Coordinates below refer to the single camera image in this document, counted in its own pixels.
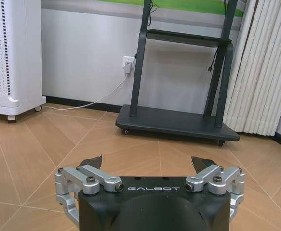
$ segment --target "black shelf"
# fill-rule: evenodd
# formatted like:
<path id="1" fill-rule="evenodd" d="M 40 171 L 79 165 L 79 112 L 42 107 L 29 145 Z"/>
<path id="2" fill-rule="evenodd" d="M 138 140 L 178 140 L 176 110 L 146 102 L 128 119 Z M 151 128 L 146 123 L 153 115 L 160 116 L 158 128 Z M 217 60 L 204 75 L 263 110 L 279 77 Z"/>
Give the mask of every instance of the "black shelf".
<path id="1" fill-rule="evenodd" d="M 152 10 L 152 0 L 144 0 L 142 23 L 140 27 L 137 59 L 134 73 L 131 105 L 124 105 L 118 115 L 116 125 L 125 134 L 129 129 L 155 131 L 225 141 L 238 141 L 239 135 L 223 124 L 227 89 L 233 57 L 233 44 L 229 39 L 231 25 L 238 0 L 230 0 L 225 12 L 225 20 L 220 38 L 177 33 L 163 30 L 148 30 Z M 205 47 L 217 47 L 212 79 L 203 115 L 157 108 L 139 107 L 138 98 L 147 39 L 192 44 Z M 216 114 L 212 116 L 213 105 L 217 100 Z"/>
<path id="2" fill-rule="evenodd" d="M 226 38 L 184 34 L 164 30 L 148 30 L 147 39 L 192 44 L 204 47 L 218 47 L 221 45 L 226 46 L 228 44 L 231 44 L 231 40 Z"/>
<path id="3" fill-rule="evenodd" d="M 154 131 L 225 141 L 238 141 L 240 136 L 225 124 L 214 126 L 215 116 L 138 107 L 137 117 L 130 117 L 130 105 L 121 108 L 116 125 L 119 128 Z"/>

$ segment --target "white curtain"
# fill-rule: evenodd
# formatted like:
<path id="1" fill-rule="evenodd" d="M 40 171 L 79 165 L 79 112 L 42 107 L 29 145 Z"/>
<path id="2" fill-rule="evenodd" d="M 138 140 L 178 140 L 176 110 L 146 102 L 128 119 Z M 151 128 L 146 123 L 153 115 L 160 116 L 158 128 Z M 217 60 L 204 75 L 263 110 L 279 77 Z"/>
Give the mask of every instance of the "white curtain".
<path id="1" fill-rule="evenodd" d="M 280 116 L 281 0 L 259 0 L 257 5 L 249 0 L 235 49 L 224 123 L 237 132 L 274 135 Z"/>

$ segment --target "caster wheel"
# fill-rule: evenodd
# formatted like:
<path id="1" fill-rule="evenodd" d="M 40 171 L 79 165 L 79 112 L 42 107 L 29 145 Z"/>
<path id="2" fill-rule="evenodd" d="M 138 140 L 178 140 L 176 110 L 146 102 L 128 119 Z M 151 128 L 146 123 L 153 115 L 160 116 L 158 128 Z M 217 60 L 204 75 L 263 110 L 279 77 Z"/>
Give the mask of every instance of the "caster wheel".
<path id="1" fill-rule="evenodd" d="M 218 146 L 223 147 L 224 144 L 225 144 L 225 141 L 222 141 L 222 140 L 218 141 Z"/>
<path id="2" fill-rule="evenodd" d="M 122 130 L 122 133 L 123 133 L 124 135 L 127 135 L 127 134 L 129 134 L 129 130 L 126 129 L 126 128 L 124 128 L 124 129 Z"/>
<path id="3" fill-rule="evenodd" d="M 42 110 L 42 106 L 37 106 L 34 108 L 34 111 L 40 112 Z"/>
<path id="4" fill-rule="evenodd" d="M 7 115 L 6 116 L 6 122 L 8 124 L 16 123 L 16 121 L 17 121 L 17 117 L 15 115 Z"/>

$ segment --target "tiled floor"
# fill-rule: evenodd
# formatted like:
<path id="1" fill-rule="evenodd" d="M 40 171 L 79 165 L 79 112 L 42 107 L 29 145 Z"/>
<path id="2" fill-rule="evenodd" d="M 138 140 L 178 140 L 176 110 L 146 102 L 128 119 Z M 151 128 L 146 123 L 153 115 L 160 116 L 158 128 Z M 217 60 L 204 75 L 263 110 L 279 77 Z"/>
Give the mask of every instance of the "tiled floor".
<path id="1" fill-rule="evenodd" d="M 162 135 L 125 136 L 114 125 L 116 116 L 43 109 L 6 124 L 0 115 L 0 231 L 76 231 L 55 201 L 54 172 L 101 154 L 102 169 L 121 176 L 192 175 L 191 155 L 241 167 L 247 174 L 245 201 L 230 229 L 281 231 L 279 144 L 249 135 L 223 148 Z"/>

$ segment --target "screw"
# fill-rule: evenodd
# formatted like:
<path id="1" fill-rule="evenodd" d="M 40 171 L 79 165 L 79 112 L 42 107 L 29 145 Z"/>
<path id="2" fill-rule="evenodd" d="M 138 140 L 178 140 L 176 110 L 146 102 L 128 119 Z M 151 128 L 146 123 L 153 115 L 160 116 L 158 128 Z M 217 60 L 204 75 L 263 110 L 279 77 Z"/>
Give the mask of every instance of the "screw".
<path id="1" fill-rule="evenodd" d="M 122 192 L 122 191 L 124 190 L 124 184 L 118 184 L 118 185 L 116 185 L 116 190 L 117 190 L 118 192 Z"/>
<path id="2" fill-rule="evenodd" d="M 95 177 L 87 177 L 87 183 L 95 182 Z"/>
<path id="3" fill-rule="evenodd" d="M 185 189 L 188 192 L 192 192 L 194 190 L 194 185 L 186 184 Z"/>
<path id="4" fill-rule="evenodd" d="M 222 183 L 222 177 L 221 176 L 218 176 L 218 175 L 215 175 L 214 177 L 213 177 L 213 182 L 215 182 L 215 183 Z"/>

